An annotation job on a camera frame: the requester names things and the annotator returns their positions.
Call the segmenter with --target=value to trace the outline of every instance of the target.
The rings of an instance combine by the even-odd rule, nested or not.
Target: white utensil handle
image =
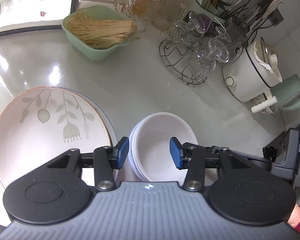
[[[269,98],[268,100],[266,100],[256,106],[251,107],[251,111],[255,114],[257,112],[260,112],[262,109],[265,109],[269,106],[273,106],[277,102],[278,102],[278,100],[276,97]]]

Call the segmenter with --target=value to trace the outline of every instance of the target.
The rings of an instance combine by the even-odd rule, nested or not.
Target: plate rim
[[[104,121],[102,120],[101,116],[99,115],[99,113],[98,113],[98,112],[94,109],[94,107],[93,107],[88,101],[86,101],[83,97],[81,97],[80,95],[74,93],[74,92],[71,91],[71,90],[68,90],[67,88],[54,87],[54,86],[40,86],[40,87],[35,87],[35,88],[31,88],[31,89],[29,89],[29,90],[27,90],[27,91],[24,91],[24,92],[22,92],[21,94],[19,94],[18,96],[16,96],[15,98],[13,98],[13,99],[7,104],[7,106],[3,109],[3,111],[2,111],[1,114],[0,114],[0,120],[3,118],[4,113],[6,112],[6,110],[7,110],[8,108],[10,108],[11,104],[12,104],[13,102],[15,102],[16,100],[19,100],[25,93],[27,93],[27,92],[29,92],[29,91],[31,91],[31,90],[43,89],[43,88],[51,88],[51,89],[56,89],[56,90],[66,90],[66,91],[69,92],[70,94],[73,94],[73,95],[75,95],[75,96],[81,98],[81,100],[83,100],[84,102],[86,102],[86,103],[90,106],[90,108],[92,108],[92,110],[93,110],[93,112],[96,114],[96,116],[98,116],[98,118],[99,118],[99,120],[100,120],[100,123],[101,123],[103,129],[105,130],[105,133],[106,133],[106,137],[107,137],[108,143],[109,143],[109,145],[111,145],[111,138],[110,138],[110,135],[109,135],[109,131],[108,131],[108,129],[107,129],[107,127],[106,127]],[[1,183],[1,185],[3,186],[4,189],[7,188],[8,185],[5,185],[5,183],[4,183],[4,181],[3,181],[2,177],[1,177],[1,175],[0,175],[0,183]]]

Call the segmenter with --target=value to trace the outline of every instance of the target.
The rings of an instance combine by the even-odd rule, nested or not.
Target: black device
[[[93,153],[68,150],[6,188],[3,204],[12,223],[0,240],[300,239],[286,223],[300,177],[300,127],[284,140],[273,162],[171,138],[176,168],[188,169],[181,187],[177,182],[116,187],[112,169],[123,166],[127,137]],[[81,180],[84,167],[94,168],[95,187]],[[205,187],[209,168],[219,178]]]

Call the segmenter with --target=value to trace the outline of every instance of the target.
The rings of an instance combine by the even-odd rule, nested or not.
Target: metal screw
[[[199,189],[202,187],[202,184],[197,180],[191,180],[186,183],[188,189]]]
[[[113,186],[113,183],[109,180],[103,180],[103,181],[100,181],[97,184],[97,186],[98,186],[98,188],[101,188],[101,189],[110,189]]]

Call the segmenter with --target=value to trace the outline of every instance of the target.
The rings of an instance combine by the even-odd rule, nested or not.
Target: black circular motor housing
[[[89,186],[69,169],[43,165],[8,185],[3,205],[12,220],[49,225],[74,217],[91,197]]]
[[[228,168],[224,175],[208,191],[208,202],[220,215],[249,226],[288,220],[296,196],[287,182],[254,164]]]

